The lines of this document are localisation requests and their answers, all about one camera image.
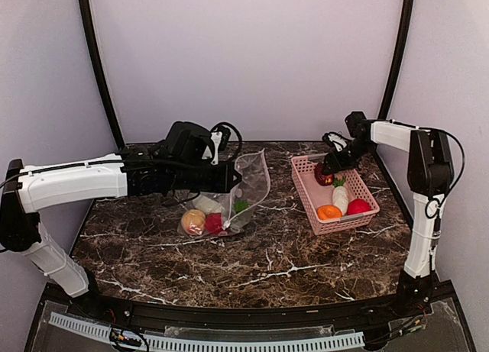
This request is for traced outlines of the orange fruit toy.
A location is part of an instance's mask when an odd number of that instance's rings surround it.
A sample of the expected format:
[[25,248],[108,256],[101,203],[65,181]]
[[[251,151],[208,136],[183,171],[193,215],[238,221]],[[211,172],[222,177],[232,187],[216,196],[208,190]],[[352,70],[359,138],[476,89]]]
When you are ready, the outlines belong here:
[[334,205],[323,205],[317,208],[316,214],[318,216],[318,219],[321,221],[328,221],[342,217],[341,209]]

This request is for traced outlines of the smooth white radish toy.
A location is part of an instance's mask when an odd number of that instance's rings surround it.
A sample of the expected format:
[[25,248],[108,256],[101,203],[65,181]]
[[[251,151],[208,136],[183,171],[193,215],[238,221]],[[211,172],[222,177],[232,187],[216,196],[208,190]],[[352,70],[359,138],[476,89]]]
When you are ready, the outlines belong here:
[[205,215],[213,214],[213,213],[223,213],[223,206],[204,195],[198,196],[196,199],[192,200],[193,206],[195,209],[203,212]]

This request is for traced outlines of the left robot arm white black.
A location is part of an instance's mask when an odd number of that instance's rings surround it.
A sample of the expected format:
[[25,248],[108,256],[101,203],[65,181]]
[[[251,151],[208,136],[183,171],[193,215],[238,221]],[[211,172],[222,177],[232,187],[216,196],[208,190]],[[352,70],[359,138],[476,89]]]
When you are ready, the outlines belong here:
[[107,300],[96,281],[48,234],[40,210],[89,199],[116,199],[188,191],[229,193],[241,181],[235,160],[219,155],[238,129],[219,122],[211,129],[177,121],[150,147],[123,148],[95,159],[50,166],[9,163],[1,184],[1,246],[20,253],[57,283],[91,318],[102,318]]

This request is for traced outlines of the yellow peach toy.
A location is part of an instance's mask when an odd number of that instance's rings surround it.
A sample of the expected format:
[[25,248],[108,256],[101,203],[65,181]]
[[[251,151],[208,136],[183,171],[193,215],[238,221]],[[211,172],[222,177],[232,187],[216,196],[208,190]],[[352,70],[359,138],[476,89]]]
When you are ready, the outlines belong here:
[[191,236],[200,236],[204,233],[206,214],[198,209],[185,212],[180,220],[183,231]]

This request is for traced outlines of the wrinkled white radish toy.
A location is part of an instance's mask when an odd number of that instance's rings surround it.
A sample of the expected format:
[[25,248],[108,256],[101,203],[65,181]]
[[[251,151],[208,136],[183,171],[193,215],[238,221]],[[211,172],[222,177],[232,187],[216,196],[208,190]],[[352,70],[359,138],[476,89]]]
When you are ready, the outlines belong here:
[[332,194],[332,204],[337,207],[342,215],[348,210],[349,197],[348,190],[344,186],[336,186]]

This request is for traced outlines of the clear zip top bag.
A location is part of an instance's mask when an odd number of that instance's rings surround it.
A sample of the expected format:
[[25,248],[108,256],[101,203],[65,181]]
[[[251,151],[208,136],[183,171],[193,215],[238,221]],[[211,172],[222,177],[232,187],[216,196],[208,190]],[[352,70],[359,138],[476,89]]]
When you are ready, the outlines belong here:
[[[213,192],[202,192],[200,194],[183,193],[183,199],[186,200],[184,206],[184,212],[191,209],[195,209],[192,200],[196,199],[200,195],[207,196],[217,202],[219,202],[224,211],[222,214],[222,220],[224,229],[227,231],[225,236],[213,236],[204,230],[204,233],[200,236],[191,236],[186,234],[181,225],[180,218],[178,223],[178,232],[188,237],[227,237],[241,233],[244,227],[251,221],[254,210],[258,207],[268,196],[271,188],[270,174],[267,167],[265,158],[265,151],[260,150],[254,153],[246,153],[235,161],[235,168],[238,173],[241,174],[241,182],[237,184],[229,193],[219,194]],[[236,214],[233,205],[236,201],[246,201],[249,207]]]

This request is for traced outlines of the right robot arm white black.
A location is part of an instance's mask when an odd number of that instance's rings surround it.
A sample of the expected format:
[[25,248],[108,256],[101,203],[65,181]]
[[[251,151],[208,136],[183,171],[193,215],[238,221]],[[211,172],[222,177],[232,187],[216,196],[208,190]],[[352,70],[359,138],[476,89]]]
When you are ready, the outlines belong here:
[[355,168],[361,157],[378,145],[408,155],[406,177],[413,194],[413,226],[409,253],[396,294],[390,299],[390,310],[398,317],[405,317],[427,303],[434,290],[445,200],[461,178],[454,170],[449,144],[455,136],[437,128],[371,120],[361,111],[353,111],[345,123],[349,137],[335,132],[322,136],[323,142],[332,148],[323,160],[324,174]]

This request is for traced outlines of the red round fruit toy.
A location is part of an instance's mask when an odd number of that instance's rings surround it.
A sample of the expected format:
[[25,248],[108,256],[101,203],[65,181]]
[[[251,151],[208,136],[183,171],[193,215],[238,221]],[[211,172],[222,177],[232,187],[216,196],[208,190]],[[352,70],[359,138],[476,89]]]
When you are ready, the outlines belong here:
[[221,213],[210,213],[207,215],[205,230],[208,234],[213,236],[225,236],[228,234],[224,229]]

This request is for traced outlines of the small green radish leaf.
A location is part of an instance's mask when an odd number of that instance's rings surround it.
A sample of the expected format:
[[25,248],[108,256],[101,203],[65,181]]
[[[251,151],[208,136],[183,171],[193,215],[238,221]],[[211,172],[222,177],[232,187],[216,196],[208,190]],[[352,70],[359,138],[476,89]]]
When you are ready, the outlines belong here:
[[342,178],[339,178],[339,177],[335,177],[334,181],[333,181],[333,186],[335,188],[338,188],[340,186],[343,186],[346,182],[346,178],[345,177],[342,177]]

